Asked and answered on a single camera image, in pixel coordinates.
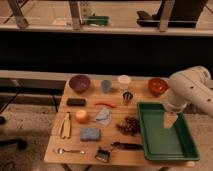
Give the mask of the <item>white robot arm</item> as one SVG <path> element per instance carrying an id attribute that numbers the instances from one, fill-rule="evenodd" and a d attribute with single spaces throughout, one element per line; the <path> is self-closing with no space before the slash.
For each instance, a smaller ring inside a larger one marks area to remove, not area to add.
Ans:
<path id="1" fill-rule="evenodd" d="M 168 78 L 169 89 L 161 101 L 165 109 L 163 126 L 166 129 L 173 126 L 189 103 L 213 118 L 213 90 L 207 87 L 210 80 L 210 72 L 202 66 L 176 72 Z"/>

